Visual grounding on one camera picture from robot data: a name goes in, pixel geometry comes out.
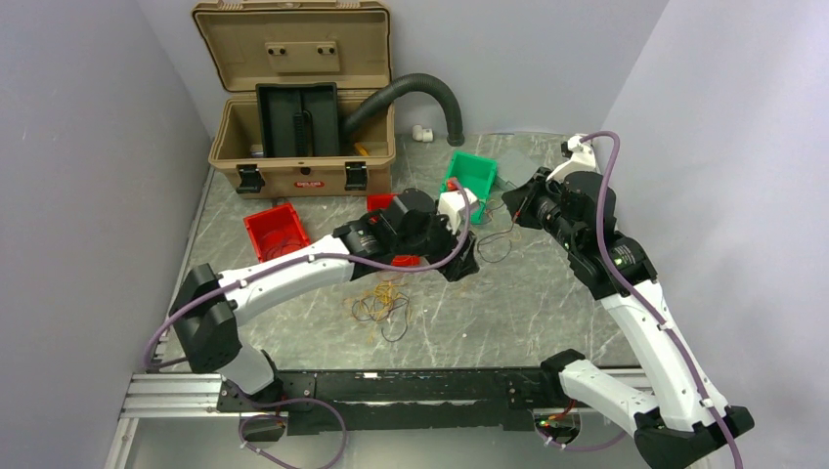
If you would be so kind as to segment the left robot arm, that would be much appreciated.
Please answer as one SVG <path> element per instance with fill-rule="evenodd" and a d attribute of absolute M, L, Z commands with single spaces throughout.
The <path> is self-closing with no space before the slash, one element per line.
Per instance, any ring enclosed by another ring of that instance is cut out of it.
<path fill-rule="evenodd" d="M 337 227 L 318 241 L 268 262 L 215 272 L 201 264 L 185 275 L 168 315 L 194 373 L 219 373 L 258 410 L 273 407 L 281 383 L 270 357 L 245 343 L 241 326 L 307 292 L 395 270 L 396 257 L 421 262 L 448 282 L 478 272 L 471 215 L 479 199 L 454 187 L 437 198 L 406 189 L 389 205 Z"/>

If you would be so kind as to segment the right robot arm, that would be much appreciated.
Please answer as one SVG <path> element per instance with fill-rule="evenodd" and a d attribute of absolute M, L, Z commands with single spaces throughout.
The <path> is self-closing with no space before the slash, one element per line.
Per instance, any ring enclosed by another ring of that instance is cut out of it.
<path fill-rule="evenodd" d="M 616 195 L 605 179 L 578 171 L 555 181 L 539 169 L 502 195 L 513 221 L 541 230 L 566 251 L 575 278 L 621 328 L 650 384 L 638 391 L 568 349 L 541 364 L 539 392 L 550 405 L 588 405 L 633 438 L 651 468 L 686 468 L 754 429 L 689 351 L 642 246 L 616 227 Z"/>

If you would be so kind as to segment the grey plastic case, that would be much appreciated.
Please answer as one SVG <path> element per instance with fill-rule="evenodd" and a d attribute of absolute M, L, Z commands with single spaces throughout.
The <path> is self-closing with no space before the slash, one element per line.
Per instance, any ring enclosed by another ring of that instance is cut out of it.
<path fill-rule="evenodd" d="M 517 189 L 527 183 L 540 164 L 517 149 L 508 149 L 494 158 L 497 163 L 496 185 L 503 191 Z"/>

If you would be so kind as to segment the green plastic bin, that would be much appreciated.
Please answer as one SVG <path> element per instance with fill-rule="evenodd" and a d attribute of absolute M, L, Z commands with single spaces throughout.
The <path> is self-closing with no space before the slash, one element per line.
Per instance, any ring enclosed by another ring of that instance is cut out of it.
<path fill-rule="evenodd" d="M 494 159 L 456 150 L 449 163 L 441 191 L 447 189 L 448 180 L 452 178 L 458 179 L 466 189 L 471 190 L 480 202 L 478 210 L 472 216 L 472 223 L 480 225 L 484 220 L 497 169 L 498 164 Z"/>

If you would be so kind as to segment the red bin centre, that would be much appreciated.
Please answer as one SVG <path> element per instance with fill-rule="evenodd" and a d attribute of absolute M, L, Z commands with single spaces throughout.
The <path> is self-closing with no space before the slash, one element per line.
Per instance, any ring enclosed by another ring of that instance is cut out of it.
<path fill-rule="evenodd" d="M 367 196 L 367 211 L 372 212 L 387 208 L 393 201 L 395 193 L 372 194 Z M 421 259 L 416 256 L 396 256 L 391 265 L 396 267 L 417 267 Z"/>

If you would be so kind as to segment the red bin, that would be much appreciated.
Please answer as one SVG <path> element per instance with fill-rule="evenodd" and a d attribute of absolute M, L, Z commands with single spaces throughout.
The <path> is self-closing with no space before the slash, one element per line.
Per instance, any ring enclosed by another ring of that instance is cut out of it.
<path fill-rule="evenodd" d="M 243 224 L 260 263 L 295 252 L 311 244 L 290 202 L 247 216 Z"/>
<path fill-rule="evenodd" d="M 393 201 L 395 193 L 372 194 L 367 196 L 367 211 L 372 212 L 387 208 Z M 396 267 L 417 267 L 421 259 L 416 256 L 396 256 L 391 265 Z"/>

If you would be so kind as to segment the white pipe fitting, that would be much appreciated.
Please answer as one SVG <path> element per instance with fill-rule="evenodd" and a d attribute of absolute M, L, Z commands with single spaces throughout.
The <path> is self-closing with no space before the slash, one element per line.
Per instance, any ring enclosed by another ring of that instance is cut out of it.
<path fill-rule="evenodd" d="M 412 128 L 412 138 L 416 142 L 431 143 L 434 141 L 434 133 L 431 128 L 424 128 L 421 125 L 415 125 Z"/>

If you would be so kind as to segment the yellow tool in toolbox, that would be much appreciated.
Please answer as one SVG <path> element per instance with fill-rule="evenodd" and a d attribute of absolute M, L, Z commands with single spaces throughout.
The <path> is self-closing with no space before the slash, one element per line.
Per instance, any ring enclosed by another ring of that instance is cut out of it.
<path fill-rule="evenodd" d="M 370 155 L 369 152 L 362 145 L 357 144 L 357 143 L 354 144 L 354 151 L 357 155 L 361 155 L 361 156 L 369 156 Z"/>

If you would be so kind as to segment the red bin left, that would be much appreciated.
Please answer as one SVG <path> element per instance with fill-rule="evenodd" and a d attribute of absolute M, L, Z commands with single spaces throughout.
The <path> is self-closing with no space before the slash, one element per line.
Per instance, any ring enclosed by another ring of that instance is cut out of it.
<path fill-rule="evenodd" d="M 243 224 L 260 263 L 295 252 L 311 244 L 290 202 L 247 216 Z"/>

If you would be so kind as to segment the black toolbox tray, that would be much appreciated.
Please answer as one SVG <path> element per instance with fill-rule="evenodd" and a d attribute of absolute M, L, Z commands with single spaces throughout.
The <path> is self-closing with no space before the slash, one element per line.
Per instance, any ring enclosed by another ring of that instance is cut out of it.
<path fill-rule="evenodd" d="M 255 92 L 266 157 L 340 155 L 335 83 L 259 84 Z"/>

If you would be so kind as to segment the tan open toolbox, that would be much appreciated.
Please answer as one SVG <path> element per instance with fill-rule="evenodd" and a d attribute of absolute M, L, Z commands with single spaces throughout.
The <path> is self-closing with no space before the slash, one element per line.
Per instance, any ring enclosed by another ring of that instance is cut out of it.
<path fill-rule="evenodd" d="M 389 192 L 394 109 L 344 120 L 392 77 L 377 1 L 212 1 L 192 11 L 229 94 L 209 163 L 243 198 Z"/>

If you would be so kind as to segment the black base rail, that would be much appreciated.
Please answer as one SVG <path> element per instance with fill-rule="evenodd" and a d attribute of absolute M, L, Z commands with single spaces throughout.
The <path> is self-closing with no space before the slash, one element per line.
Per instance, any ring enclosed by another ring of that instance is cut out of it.
<path fill-rule="evenodd" d="M 571 412 L 537 367 L 282 370 L 271 408 L 290 436 L 346 428 L 426 430 L 495 427 L 530 431 L 532 417 Z"/>

